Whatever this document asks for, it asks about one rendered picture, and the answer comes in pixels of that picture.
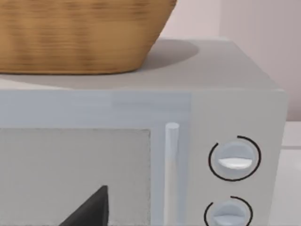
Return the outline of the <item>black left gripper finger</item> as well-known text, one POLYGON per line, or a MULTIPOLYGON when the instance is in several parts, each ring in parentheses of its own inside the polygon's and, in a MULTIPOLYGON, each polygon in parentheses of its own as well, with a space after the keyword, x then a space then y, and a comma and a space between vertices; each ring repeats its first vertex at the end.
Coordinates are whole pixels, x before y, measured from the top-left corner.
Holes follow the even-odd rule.
POLYGON ((108 226, 108 186, 101 186, 59 226, 108 226))

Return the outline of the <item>pale microwave door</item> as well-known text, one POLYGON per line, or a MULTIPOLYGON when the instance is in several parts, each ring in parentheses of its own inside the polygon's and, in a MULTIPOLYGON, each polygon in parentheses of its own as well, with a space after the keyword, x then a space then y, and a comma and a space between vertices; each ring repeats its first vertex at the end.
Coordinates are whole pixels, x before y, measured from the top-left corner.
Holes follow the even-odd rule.
POLYGON ((110 223, 164 224, 165 128, 180 125, 177 223, 185 221, 191 94, 0 90, 0 226, 55 226, 107 185, 110 223))

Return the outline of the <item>pale microwave knob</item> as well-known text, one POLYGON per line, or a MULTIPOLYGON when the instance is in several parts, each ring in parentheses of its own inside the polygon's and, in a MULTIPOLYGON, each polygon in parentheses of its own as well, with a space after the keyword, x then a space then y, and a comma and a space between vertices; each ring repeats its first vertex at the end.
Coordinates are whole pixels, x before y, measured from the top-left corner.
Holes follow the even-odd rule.
POLYGON ((244 226, 247 212, 242 204, 229 200, 219 203, 211 214, 214 226, 244 226))
POLYGON ((242 141, 225 143, 214 151, 214 169, 227 179, 238 179, 248 175, 256 161, 256 151, 242 141))

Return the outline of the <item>pale microwave oven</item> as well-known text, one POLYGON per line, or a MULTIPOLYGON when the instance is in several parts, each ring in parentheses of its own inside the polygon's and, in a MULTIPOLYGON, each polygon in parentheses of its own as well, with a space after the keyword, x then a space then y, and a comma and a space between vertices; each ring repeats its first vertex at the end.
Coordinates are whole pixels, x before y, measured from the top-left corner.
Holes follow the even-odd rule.
POLYGON ((242 204, 244 226, 268 226, 284 132, 287 95, 236 44, 226 39, 157 41, 135 72, 96 75, 0 75, 0 90, 142 90, 191 94, 191 142, 185 221, 214 226, 225 201, 242 204), (214 169, 214 151, 231 141, 250 145, 253 170, 227 179, 214 169))

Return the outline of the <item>woven wicker basket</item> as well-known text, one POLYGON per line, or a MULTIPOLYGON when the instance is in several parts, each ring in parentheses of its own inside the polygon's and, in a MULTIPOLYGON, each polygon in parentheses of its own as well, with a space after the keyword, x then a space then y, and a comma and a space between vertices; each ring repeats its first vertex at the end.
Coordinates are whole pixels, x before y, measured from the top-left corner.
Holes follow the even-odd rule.
POLYGON ((0 73, 134 71, 177 1, 0 0, 0 73))

